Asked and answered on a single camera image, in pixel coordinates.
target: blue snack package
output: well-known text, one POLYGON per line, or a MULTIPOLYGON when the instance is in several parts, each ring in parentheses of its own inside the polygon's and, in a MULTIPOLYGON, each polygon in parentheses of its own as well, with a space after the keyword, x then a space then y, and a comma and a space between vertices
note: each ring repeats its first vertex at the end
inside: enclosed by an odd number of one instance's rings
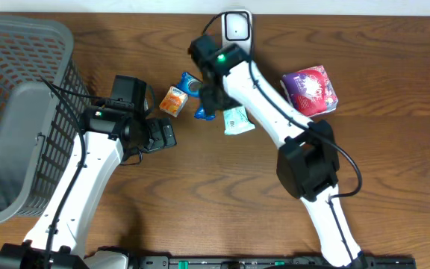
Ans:
POLYGON ((183 72, 180 82, 177 84, 177 88, 188 94, 199 98, 199 90, 202 87, 202 82, 196 79, 189 72, 183 72))
POLYGON ((213 120, 215 119, 215 115, 207 116, 205 115, 205 109, 203 109, 202 104, 200 104, 199 108, 195 112, 194 117, 200 120, 213 120))

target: green light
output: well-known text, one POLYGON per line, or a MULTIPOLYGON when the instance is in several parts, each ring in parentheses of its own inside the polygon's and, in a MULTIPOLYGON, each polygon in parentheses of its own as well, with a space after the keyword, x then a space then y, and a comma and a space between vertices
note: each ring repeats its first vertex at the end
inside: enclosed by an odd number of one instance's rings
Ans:
POLYGON ((216 57, 218 59, 218 61, 225 61, 225 56, 224 55, 218 55, 218 57, 216 57))

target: wood grain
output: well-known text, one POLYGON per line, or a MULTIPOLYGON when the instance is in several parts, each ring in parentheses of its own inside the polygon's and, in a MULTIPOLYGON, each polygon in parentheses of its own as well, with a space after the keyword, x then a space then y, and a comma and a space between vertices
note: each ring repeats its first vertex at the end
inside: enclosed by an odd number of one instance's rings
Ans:
MULTIPOLYGON (((183 71, 209 16, 29 13, 64 23, 73 57, 90 90, 108 96, 116 74, 150 83, 160 100, 183 71)), ((256 16, 256 58, 269 81, 315 64, 328 71, 340 103, 328 115, 337 142, 364 174, 359 195, 342 201, 361 248, 410 255, 430 268, 430 18, 256 16)), ((218 33, 219 25, 211 32, 218 33)), ((87 252, 121 245, 174 256, 280 256, 320 251, 303 205, 276 174, 276 149, 260 126, 223 134, 223 119, 193 119, 189 100, 173 119, 176 148, 147 155, 111 177, 87 252)), ((156 111, 156 116, 163 115, 156 111)), ((355 186, 341 162, 342 191, 355 186)), ((0 225, 18 244, 36 219, 0 225)))

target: orange snack package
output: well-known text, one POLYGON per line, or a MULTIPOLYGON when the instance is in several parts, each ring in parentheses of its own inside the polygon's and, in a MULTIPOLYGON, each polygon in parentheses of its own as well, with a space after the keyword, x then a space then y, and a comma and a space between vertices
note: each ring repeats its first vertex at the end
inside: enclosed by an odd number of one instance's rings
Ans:
POLYGON ((163 98, 159 108, 174 117, 182 110, 185 102, 188 100, 188 95, 176 87, 171 86, 165 98, 163 98))

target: black bracket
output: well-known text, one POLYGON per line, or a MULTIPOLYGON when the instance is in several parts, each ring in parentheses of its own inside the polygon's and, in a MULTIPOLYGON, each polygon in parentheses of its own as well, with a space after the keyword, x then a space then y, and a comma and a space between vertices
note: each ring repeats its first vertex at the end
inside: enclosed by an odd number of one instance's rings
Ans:
MULTIPOLYGON (((333 129, 325 120, 308 126, 334 142, 333 129)), ((336 171, 340 169, 340 162, 336 149, 309 132, 295 138, 287 137, 285 142, 278 150, 276 173, 288 193, 314 202, 319 193, 337 184, 336 171)))

